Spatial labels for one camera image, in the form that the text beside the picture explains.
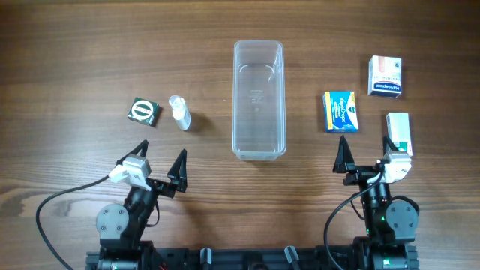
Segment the green Zam-Buk tin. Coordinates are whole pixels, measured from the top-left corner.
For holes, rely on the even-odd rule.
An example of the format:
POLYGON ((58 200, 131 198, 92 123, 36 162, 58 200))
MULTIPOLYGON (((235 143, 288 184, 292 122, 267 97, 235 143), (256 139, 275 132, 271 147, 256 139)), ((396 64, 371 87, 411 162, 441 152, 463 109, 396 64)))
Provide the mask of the green Zam-Buk tin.
POLYGON ((127 118, 142 125, 154 127, 160 111, 161 107, 158 103, 135 97, 128 111, 127 118))

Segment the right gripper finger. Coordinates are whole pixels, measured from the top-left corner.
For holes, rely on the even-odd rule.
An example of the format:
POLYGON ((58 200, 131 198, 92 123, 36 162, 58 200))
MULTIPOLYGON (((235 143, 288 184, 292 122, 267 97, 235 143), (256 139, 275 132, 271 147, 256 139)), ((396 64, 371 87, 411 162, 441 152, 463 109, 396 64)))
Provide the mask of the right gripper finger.
POLYGON ((388 136, 382 138, 383 160, 394 160, 398 157, 398 148, 388 136))
POLYGON ((335 158, 333 173, 348 173, 355 169, 355 161, 350 151, 347 139, 342 135, 339 139, 337 157, 335 158))

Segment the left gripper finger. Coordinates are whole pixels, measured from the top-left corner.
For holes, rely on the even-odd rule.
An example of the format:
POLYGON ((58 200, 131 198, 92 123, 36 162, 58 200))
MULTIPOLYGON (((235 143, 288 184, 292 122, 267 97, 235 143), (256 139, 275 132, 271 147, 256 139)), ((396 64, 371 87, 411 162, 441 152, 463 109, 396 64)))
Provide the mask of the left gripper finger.
POLYGON ((187 154, 187 150, 182 149, 166 175, 175 190, 182 193, 184 193, 188 187, 187 154))
POLYGON ((147 139, 144 139, 136 148, 128 152, 124 157, 116 161, 116 165, 121 165, 123 161, 129 156, 129 155, 137 155, 142 158, 146 156, 146 153, 148 151, 148 146, 149 142, 147 139))

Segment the white green medicine box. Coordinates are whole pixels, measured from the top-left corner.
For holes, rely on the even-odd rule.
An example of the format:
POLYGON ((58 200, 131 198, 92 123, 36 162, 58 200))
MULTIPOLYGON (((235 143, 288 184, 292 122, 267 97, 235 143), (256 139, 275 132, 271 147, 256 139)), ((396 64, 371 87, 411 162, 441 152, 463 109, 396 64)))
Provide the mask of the white green medicine box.
POLYGON ((390 112, 386 116, 388 137, 398 148, 413 156, 413 144, 410 133, 410 118, 405 112, 390 112))

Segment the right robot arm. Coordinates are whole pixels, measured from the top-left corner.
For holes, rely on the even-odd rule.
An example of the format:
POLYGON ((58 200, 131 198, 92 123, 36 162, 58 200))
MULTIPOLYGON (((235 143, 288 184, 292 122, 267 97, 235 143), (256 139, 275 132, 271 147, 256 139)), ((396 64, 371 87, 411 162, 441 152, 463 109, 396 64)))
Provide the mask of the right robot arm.
POLYGON ((412 168, 411 157, 399 150, 388 136, 383 137, 383 157, 371 166, 355 164, 347 139, 339 139, 332 171, 345 175, 345 186, 359 192, 342 202, 328 222, 347 204, 359 198, 367 235, 355 237, 347 261, 338 262, 324 241, 329 260, 338 269, 414 270, 419 268, 418 252, 412 243, 419 225, 419 205, 406 196, 392 196, 389 186, 403 180, 412 168))

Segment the white blue Hansaplast box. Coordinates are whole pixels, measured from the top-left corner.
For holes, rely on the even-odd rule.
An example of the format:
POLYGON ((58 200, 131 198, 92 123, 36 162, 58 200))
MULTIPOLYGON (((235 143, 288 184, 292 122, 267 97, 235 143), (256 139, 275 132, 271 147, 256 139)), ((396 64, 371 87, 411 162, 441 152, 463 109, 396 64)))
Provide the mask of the white blue Hansaplast box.
POLYGON ((373 55, 368 65, 367 94, 397 98, 402 93, 402 59, 373 55))

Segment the blue yellow VapoDrops box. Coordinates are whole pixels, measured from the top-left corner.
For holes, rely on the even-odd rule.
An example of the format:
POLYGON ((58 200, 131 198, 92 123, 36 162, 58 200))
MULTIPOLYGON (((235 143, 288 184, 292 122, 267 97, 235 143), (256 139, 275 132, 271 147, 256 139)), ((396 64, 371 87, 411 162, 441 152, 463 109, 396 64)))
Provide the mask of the blue yellow VapoDrops box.
POLYGON ((322 99, 327 133, 359 131, 354 91, 325 91, 322 99))

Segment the clear plastic container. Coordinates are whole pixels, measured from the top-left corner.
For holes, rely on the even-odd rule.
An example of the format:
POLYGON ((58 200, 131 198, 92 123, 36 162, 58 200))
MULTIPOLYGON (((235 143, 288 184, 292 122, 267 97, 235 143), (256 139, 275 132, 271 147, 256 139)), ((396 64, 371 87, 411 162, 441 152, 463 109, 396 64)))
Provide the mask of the clear plastic container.
POLYGON ((241 161, 274 161, 286 150, 284 47, 240 40, 233 52, 232 151, 241 161))

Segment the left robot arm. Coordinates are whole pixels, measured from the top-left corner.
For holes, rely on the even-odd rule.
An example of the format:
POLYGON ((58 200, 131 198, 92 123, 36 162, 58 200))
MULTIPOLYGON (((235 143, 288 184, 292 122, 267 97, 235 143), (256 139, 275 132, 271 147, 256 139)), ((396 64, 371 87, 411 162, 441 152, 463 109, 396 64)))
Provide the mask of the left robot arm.
POLYGON ((167 269, 165 259, 152 241, 143 241, 144 230, 151 226, 149 218, 158 211, 158 197, 173 198, 187 190, 187 156, 182 149, 166 174, 168 182, 150 178, 151 167, 146 158, 149 142, 142 141, 134 150, 116 162, 107 176, 111 182, 124 182, 130 191, 123 204, 109 204, 97 215, 100 251, 89 254, 87 269, 167 269))

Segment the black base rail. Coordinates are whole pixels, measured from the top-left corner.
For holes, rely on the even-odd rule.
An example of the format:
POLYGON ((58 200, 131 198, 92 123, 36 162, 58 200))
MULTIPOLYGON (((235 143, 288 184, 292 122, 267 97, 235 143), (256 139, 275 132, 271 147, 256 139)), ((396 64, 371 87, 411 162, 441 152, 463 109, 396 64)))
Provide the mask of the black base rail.
POLYGON ((87 269, 414 269, 419 270, 415 246, 389 247, 384 251, 353 246, 323 246, 250 250, 158 248, 150 265, 140 259, 99 259, 87 253, 87 269))

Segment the white spray bottle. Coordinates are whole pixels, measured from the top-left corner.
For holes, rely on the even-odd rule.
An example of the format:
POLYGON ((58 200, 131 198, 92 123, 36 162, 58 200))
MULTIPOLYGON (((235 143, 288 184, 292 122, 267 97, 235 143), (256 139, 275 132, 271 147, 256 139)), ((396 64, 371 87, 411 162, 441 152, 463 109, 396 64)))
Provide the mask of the white spray bottle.
POLYGON ((183 97, 173 95, 169 98, 172 116, 182 131, 187 131, 191 126, 191 114, 183 97))

